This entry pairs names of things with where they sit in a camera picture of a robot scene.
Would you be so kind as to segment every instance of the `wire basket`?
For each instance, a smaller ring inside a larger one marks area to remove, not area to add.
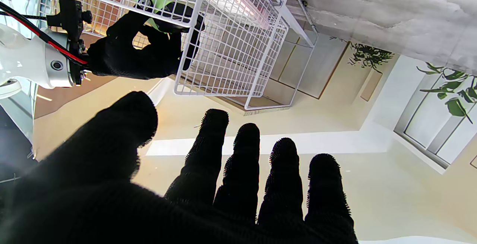
[[[55,1],[44,6],[44,13],[53,13]],[[183,34],[184,53],[174,88],[181,95],[262,96],[288,32],[271,0],[152,0],[154,6],[146,6],[152,12],[135,8],[138,0],[80,1],[84,10],[95,15],[85,32],[99,37],[128,10],[189,27],[189,33]],[[193,8],[193,13],[167,10],[165,5],[172,2],[174,8],[178,3]],[[199,15],[204,19],[202,31],[195,27]],[[199,42],[191,43],[193,30],[199,32]],[[146,44],[145,37],[135,38],[137,47]],[[198,50],[193,58],[186,56],[191,45]],[[190,66],[183,70],[186,59]]]

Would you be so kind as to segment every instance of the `red cable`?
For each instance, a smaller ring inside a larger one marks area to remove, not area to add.
[[[52,47],[54,47],[56,50],[58,50],[59,52],[61,52],[63,55],[66,55],[68,57],[70,57],[71,59],[74,59],[75,61],[81,63],[81,64],[88,64],[87,61],[83,61],[82,59],[79,59],[78,57],[76,57],[75,55],[71,54],[70,52],[68,51],[64,51],[63,49],[61,49],[59,46],[57,46],[56,44],[53,44],[53,42],[48,42],[48,44]]]
[[[34,33],[37,37],[40,36],[39,32],[36,31],[34,28],[30,27],[29,25],[27,25],[26,23],[24,23],[23,21],[19,20],[17,17],[13,16],[13,15],[10,15],[11,17],[13,17],[15,20],[17,20],[17,22],[21,23],[23,26],[27,27],[28,30],[30,30],[32,33]],[[79,62],[80,64],[88,64],[87,61],[84,61],[78,57],[76,57],[75,55],[71,54],[70,52],[68,52],[67,50],[63,49],[63,47],[59,46],[58,44],[56,44],[54,41],[48,41],[48,44],[50,46],[52,46],[54,49],[58,50],[61,54],[69,57],[70,59],[73,59],[74,61],[76,62]]]

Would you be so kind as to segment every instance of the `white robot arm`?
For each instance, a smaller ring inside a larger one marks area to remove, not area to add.
[[[82,22],[91,22],[91,12],[81,12],[80,2],[75,0],[60,1],[60,9],[57,15],[48,16],[47,22],[49,26],[59,26],[67,33],[53,32],[50,28],[44,28],[42,32],[74,57],[80,57],[85,51],[79,39]],[[86,65],[67,57],[41,36],[27,39],[16,30],[0,24],[0,98],[7,98],[21,90],[19,82],[14,79],[16,76],[34,81],[43,88],[81,84]]]

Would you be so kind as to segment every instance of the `ceiling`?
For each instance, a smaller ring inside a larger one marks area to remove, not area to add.
[[[320,32],[477,75],[477,0],[306,1]]]

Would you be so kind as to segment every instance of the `black glove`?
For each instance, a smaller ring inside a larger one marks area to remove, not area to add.
[[[144,25],[148,16],[129,11],[106,31],[106,37],[91,44],[89,70],[99,76],[123,76],[136,79],[167,77],[177,73],[181,52],[181,30],[164,34]],[[148,37],[143,49],[133,47],[138,32]],[[199,32],[194,29],[183,69],[187,70],[198,51]]]
[[[216,192],[228,115],[211,109],[180,175],[164,198],[130,183],[136,148],[154,134],[157,114],[141,92],[99,112],[18,181],[2,243],[339,243],[356,244],[339,166],[328,154],[310,163],[303,220],[298,155],[279,140],[255,222],[259,129],[243,125]]]

